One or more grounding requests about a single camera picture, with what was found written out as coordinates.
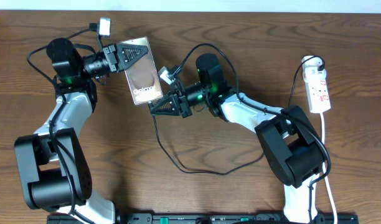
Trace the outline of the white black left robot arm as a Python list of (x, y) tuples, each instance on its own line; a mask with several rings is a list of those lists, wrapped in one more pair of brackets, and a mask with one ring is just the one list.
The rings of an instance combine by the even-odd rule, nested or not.
[(33, 134), (14, 143), (17, 168), (26, 205), (32, 210), (57, 212), (70, 222), (129, 223), (116, 203), (94, 188), (90, 168), (78, 136), (97, 103), (95, 81), (111, 73), (127, 72), (149, 56), (146, 37), (125, 40), (96, 51), (57, 38), (43, 47), (56, 76), (55, 108)]

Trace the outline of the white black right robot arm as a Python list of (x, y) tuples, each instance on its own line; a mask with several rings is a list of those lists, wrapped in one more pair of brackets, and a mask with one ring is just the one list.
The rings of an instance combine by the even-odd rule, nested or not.
[(232, 87), (215, 54), (200, 55), (196, 62), (199, 81), (184, 86), (180, 66), (163, 67), (158, 75), (170, 86), (164, 98), (149, 106), (152, 116), (190, 116), (191, 107), (205, 104), (210, 113), (257, 135), (263, 155), (274, 175), (285, 186), (284, 215), (290, 222), (315, 223), (315, 186), (327, 177), (328, 151), (303, 110), (291, 105), (271, 107), (254, 101)]

